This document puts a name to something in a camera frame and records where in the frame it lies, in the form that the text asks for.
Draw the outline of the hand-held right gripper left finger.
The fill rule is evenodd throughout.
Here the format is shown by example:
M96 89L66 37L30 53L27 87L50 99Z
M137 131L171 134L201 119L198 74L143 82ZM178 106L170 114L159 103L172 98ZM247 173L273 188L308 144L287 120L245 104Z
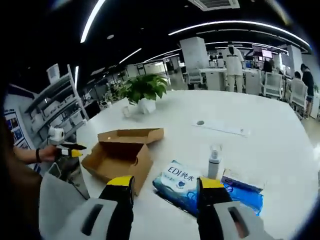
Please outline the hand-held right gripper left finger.
M132 175L115 177L99 198L77 206L55 235L56 240L128 240L134 220Z

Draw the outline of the person's left hand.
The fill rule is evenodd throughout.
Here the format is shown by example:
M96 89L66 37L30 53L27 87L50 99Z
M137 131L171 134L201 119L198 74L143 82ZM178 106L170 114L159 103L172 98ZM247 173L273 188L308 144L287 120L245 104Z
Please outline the person's left hand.
M55 160L57 147L55 145L48 145L39 150L39 157L42 162L52 162Z

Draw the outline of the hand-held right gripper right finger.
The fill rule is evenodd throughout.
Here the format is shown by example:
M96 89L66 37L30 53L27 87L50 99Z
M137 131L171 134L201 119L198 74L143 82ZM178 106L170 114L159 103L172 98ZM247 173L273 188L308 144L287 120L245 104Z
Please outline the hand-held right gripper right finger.
M201 240L272 240L263 220L248 206L233 201L216 179L197 178L197 217Z

